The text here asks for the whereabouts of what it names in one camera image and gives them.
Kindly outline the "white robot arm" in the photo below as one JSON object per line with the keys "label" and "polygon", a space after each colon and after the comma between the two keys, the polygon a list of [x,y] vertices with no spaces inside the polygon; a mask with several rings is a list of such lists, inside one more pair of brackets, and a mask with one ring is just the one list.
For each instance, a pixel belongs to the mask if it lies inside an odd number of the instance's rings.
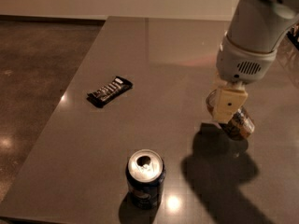
{"label": "white robot arm", "polygon": [[245,86],[264,77],[298,15],[299,0],[239,0],[217,55],[214,120],[228,122],[246,102]]}

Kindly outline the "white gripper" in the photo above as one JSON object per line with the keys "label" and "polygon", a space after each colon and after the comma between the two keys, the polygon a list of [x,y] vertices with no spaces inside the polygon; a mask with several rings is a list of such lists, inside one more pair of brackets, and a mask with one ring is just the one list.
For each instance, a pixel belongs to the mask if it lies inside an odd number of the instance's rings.
{"label": "white gripper", "polygon": [[276,59],[277,52],[276,49],[270,53],[247,51],[224,36],[217,55],[218,72],[211,86],[216,92],[212,111],[214,120],[228,123],[232,119],[248,99],[244,84],[262,79]]}

